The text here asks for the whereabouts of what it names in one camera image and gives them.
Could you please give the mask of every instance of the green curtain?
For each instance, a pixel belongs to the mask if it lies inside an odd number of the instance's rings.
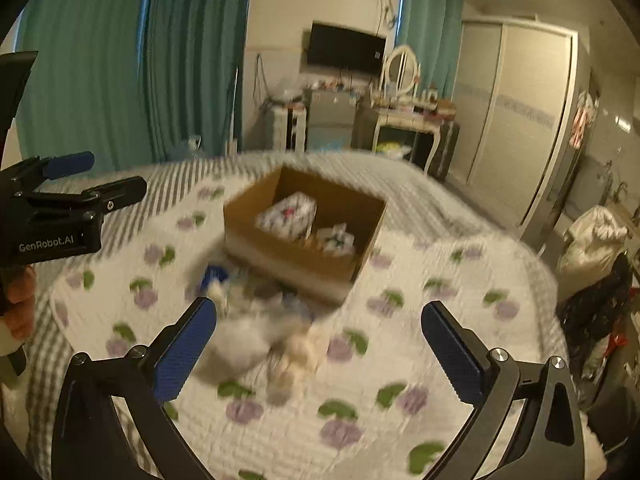
[[[445,98],[453,94],[465,0],[402,0],[398,44],[408,44],[422,64],[420,90],[435,85]]]
[[[18,108],[23,156],[91,150],[95,172],[155,161],[137,80],[141,3],[28,3],[17,49],[39,54]]]
[[[195,135],[207,155],[222,155],[232,117],[241,130],[248,1],[149,1],[142,88],[155,156]]]

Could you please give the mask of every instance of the open brown box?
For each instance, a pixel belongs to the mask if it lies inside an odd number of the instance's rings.
[[[347,232],[355,238],[355,254],[330,256],[255,225],[258,214],[295,192],[316,200],[312,232],[347,224]],[[385,208],[381,198],[283,166],[225,204],[225,248],[232,256],[307,296],[342,304],[369,257]]]

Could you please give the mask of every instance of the television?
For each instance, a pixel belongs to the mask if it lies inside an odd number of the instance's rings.
[[[313,22],[306,63],[380,76],[386,38]]]

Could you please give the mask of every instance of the wardrobe door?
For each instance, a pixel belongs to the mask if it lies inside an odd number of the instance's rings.
[[[469,186],[505,227],[519,226],[538,192],[558,135],[571,61],[566,36],[507,25],[495,107]]]
[[[465,23],[463,27],[453,93],[460,136],[449,168],[450,176],[459,184],[466,184],[482,137],[494,89],[501,34],[501,25]]]

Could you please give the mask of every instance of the floral blanket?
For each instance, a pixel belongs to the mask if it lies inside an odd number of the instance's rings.
[[[50,306],[74,350],[123,355],[175,322],[207,262],[220,256],[224,201],[248,183],[204,178],[120,252],[61,276]],[[440,299],[487,347],[546,360],[527,279],[532,258],[498,233],[425,244],[382,230],[344,305],[316,320],[330,342],[304,395],[270,404],[266,365],[216,381],[205,352],[165,409],[218,480],[422,478],[470,413],[422,336],[422,306]],[[499,462],[516,420],[513,410],[484,471]],[[132,444],[156,474],[144,447]]]

